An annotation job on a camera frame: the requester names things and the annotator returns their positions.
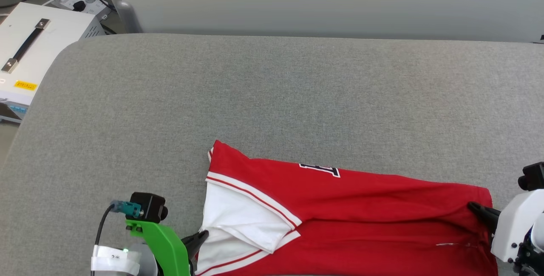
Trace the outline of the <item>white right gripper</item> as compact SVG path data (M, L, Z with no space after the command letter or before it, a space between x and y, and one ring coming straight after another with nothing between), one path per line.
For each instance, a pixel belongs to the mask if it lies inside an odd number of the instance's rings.
M543 242L544 191L537 189L516 195L500 212L471 201L468 210L480 219L490 234L494 235L491 253L497 259L514 260L525 235L535 226L538 242Z

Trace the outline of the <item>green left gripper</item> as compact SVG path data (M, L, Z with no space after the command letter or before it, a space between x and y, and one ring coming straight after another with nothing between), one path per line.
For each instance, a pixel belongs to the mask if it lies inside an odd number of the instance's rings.
M130 247L141 255L138 276L190 276L191 266L196 266L198 252L209 237L209 231L203 230L181 241L167 226L138 220L125 222L131 227L131 236L145 243Z

